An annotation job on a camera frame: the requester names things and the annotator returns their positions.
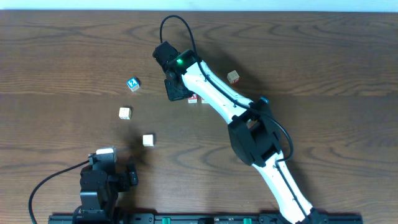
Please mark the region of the red A letter block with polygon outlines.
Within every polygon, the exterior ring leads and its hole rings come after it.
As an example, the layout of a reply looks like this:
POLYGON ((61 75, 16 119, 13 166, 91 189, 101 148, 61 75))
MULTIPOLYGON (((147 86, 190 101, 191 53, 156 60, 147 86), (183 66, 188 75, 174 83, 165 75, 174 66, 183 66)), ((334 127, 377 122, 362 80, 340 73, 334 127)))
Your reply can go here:
POLYGON ((197 103, 198 102, 198 95, 194 93, 191 97, 188 98, 188 103, 197 103))

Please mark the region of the red I letter block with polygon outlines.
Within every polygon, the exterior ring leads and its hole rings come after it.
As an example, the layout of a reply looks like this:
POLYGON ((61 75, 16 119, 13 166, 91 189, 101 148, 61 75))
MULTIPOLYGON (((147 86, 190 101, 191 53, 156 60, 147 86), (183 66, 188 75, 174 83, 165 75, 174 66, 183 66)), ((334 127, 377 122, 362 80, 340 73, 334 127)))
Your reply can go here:
POLYGON ((209 102, 207 102, 204 98, 201 98, 201 103, 208 104, 209 102))

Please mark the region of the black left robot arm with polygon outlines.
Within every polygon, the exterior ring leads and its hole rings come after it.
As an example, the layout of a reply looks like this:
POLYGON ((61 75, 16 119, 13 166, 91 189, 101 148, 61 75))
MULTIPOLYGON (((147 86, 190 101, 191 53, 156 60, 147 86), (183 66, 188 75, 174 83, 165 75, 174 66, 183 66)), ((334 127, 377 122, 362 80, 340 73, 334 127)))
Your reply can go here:
POLYGON ((123 213, 116 207, 120 192, 138 184, 133 157, 126 168, 116 170, 115 153, 94 153, 80 172, 81 205, 73 212, 72 223, 119 223, 123 213))

